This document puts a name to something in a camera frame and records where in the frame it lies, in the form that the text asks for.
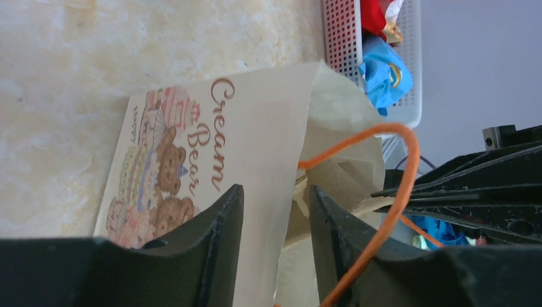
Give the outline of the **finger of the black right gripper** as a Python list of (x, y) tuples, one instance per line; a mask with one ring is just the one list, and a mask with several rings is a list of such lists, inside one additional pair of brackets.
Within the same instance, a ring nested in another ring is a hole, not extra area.
[(409, 205), (404, 213), (480, 229), (488, 237), (509, 244), (541, 244), (541, 207), (538, 205)]
[(415, 180), (411, 197), (541, 187), (541, 142), (454, 158)]

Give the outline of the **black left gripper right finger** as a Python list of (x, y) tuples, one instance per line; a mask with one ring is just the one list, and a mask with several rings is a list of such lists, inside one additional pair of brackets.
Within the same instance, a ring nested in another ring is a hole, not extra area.
[[(309, 190), (309, 211), (318, 293), (324, 299), (376, 231), (315, 185)], [(540, 306), (541, 248), (425, 251), (389, 238), (338, 305)]]

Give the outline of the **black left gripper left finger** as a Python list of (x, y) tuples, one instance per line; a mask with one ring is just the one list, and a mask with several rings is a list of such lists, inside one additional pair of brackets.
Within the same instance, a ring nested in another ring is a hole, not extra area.
[(231, 306), (244, 215), (232, 185), (140, 249), (103, 237), (3, 239), (2, 306)]

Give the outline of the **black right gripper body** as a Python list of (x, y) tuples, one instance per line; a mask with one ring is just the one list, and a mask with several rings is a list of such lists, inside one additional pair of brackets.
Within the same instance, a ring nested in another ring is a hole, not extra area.
[(496, 150), (509, 146), (541, 141), (541, 126), (516, 130), (515, 125), (502, 125), (483, 129), (487, 150)]

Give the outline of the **cream paper gift bag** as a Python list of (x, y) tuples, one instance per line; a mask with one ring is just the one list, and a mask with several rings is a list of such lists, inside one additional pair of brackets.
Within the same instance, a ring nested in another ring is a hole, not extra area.
[(381, 139), (408, 146), (406, 184), (419, 162), (414, 133), (388, 123), (363, 92), (322, 62), (269, 68), (132, 95), (105, 185), (95, 235), (124, 248), (196, 222), (232, 185), (244, 188), (235, 306), (318, 306), (309, 184), (378, 224)]

